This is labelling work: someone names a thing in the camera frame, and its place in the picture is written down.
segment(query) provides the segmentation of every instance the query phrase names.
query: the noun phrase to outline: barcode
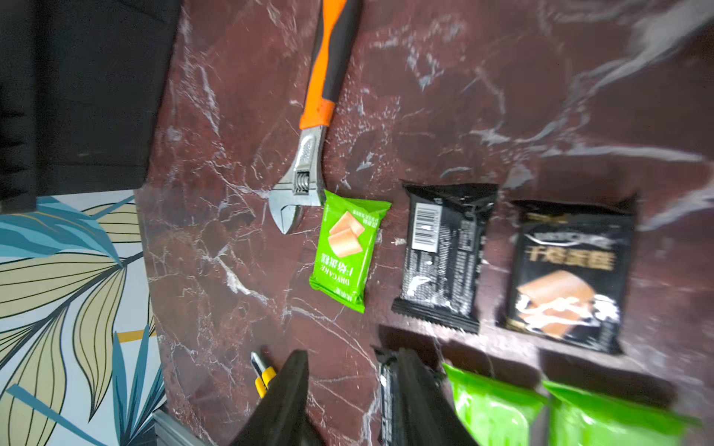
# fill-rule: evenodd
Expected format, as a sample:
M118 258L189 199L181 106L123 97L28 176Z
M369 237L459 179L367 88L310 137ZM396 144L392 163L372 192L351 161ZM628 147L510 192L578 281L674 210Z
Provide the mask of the barcode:
M441 206L417 203L414 207L414 227L411 248L435 253L439 246Z

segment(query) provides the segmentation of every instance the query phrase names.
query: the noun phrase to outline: black snack package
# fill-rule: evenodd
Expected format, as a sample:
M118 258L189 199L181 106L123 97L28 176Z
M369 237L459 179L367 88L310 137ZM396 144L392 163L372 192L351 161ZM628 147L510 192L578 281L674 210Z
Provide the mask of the black snack package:
M411 199L409 235L392 311L478 333L473 300L498 186L403 186Z
M512 201L521 209L506 328L598 352L617 342L635 199L616 206Z
M374 348L379 363L379 388L382 409L382 429L379 442L383 446L403 446L407 444L402 416L402 401L397 378L398 353L387 348ZM444 378L442 373L424 365L433 376L434 383L440 387Z

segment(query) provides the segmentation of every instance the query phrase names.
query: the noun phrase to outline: yellow leaf pattern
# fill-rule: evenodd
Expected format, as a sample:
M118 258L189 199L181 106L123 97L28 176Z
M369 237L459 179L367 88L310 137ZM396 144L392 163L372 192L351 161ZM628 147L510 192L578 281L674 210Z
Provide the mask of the yellow leaf pattern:
M90 209L85 209L83 212L88 216L107 209L111 204L103 204ZM136 243L141 242L141 234L139 233L139 219L136 216L136 205L133 203L125 204L116 209L114 212L105 215L97 220L97 223L106 231L114 243Z
M6 388L17 384L59 413L64 403L66 371L60 350L66 309L40 332ZM55 422L12 395L0 397L0 445L44 446Z
M0 265L0 318L70 295L116 263L106 255L61 253Z
M74 322L74 355L91 393L89 419L109 388L114 318L125 280L126 268L122 268L98 284L82 304Z
M0 333L0 363L12 351L15 345L18 345L32 331L34 324L25 325L24 327L13 328Z

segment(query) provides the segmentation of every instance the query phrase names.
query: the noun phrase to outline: wrench jaw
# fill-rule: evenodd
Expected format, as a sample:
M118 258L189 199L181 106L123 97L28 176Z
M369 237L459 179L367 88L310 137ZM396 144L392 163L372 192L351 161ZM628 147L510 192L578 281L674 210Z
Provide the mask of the wrench jaw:
M271 215L283 234L291 233L300 223L302 206L325 204L321 164L326 132L325 126L302 131L290 170L268 196Z

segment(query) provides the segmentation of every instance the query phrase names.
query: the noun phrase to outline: dry cake package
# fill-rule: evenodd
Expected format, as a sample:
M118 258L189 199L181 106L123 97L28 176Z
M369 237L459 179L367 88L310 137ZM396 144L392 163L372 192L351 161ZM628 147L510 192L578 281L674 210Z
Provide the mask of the dry cake package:
M456 414L479 445L528 446L531 425L547 398L449 364L443 366Z
M325 191L320 240L310 286L364 313L364 286L377 230L392 206L385 201L342 198Z
M701 421L558 382L543 381L553 396L551 446L677 446Z
M512 201L521 209L506 327L610 354L623 312L634 198L616 206Z
M392 311L478 333L473 299L497 185L403 186L411 198L409 232Z

